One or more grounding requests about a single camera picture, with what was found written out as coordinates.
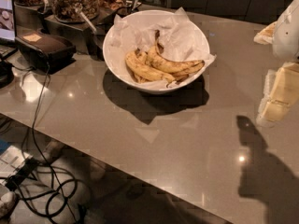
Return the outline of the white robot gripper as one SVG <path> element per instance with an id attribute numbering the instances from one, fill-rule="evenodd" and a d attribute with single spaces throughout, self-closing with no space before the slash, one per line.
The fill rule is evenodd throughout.
<path id="1" fill-rule="evenodd" d="M 262 45 L 273 42 L 275 56 L 286 62 L 299 62 L 299 0 L 293 0 L 278 21 L 263 28 L 253 41 Z M 265 76 L 257 124 L 273 127 L 298 100 L 299 64 L 284 63 L 277 71 L 269 70 Z"/>

